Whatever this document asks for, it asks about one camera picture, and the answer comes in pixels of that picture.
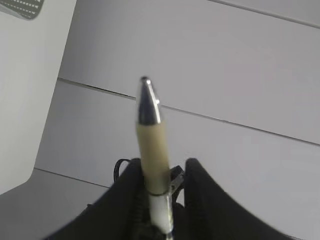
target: metal grille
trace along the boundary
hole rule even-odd
[[[45,0],[0,0],[0,5],[14,11],[24,19],[34,19],[40,13]]]

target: ballpoint pen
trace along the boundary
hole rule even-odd
[[[172,240],[173,214],[165,122],[159,98],[148,77],[144,76],[139,81],[136,107],[136,134],[151,223],[166,235],[166,239]]]

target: black cloth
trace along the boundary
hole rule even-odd
[[[241,207],[198,160],[186,161],[184,204],[172,204],[175,240],[290,240]],[[47,240],[163,240],[150,224],[139,159],[74,221]]]

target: pen tip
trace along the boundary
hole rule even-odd
[[[160,101],[149,77],[140,78],[136,98],[137,122],[141,125],[161,123]]]

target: gray surface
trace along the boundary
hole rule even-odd
[[[320,28],[318,0],[212,0]]]
[[[320,144],[319,42],[207,0],[79,0],[59,76],[135,96],[149,75],[165,105]]]
[[[197,157],[255,215],[318,240],[320,147],[164,109],[171,165]],[[58,81],[36,167],[110,186],[120,158],[139,156],[135,101]]]
[[[0,195],[0,239],[43,238],[74,219],[106,189],[35,169],[26,183]]]

